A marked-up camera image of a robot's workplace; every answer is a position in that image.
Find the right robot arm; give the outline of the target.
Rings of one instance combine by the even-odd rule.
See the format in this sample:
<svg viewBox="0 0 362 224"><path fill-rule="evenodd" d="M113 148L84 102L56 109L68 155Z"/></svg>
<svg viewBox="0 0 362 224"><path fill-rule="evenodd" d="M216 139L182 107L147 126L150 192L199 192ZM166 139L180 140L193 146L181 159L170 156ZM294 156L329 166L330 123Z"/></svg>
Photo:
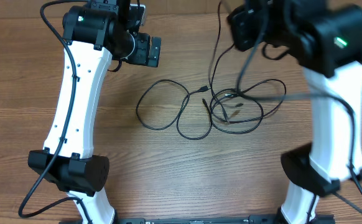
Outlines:
<svg viewBox="0 0 362 224"><path fill-rule="evenodd" d="M330 9L326 1L245 1L227 18L236 48L285 47L303 68L310 91L313 138L283 153L289 179L273 223L333 223L317 215L318 201L338 195L341 183L362 182L362 8Z"/></svg>

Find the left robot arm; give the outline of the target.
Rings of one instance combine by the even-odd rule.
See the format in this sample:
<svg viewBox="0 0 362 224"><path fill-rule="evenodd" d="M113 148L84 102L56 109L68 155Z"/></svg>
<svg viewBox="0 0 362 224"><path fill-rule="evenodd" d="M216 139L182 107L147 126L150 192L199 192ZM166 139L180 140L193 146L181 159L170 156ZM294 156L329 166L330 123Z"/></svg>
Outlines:
<svg viewBox="0 0 362 224"><path fill-rule="evenodd" d="M101 88L112 62L157 67L161 39L140 32L145 5L130 1L73 1L58 39L63 80L52 127L28 165L77 206L82 223L116 223L104 189L109 159L94 154L93 129Z"/></svg>

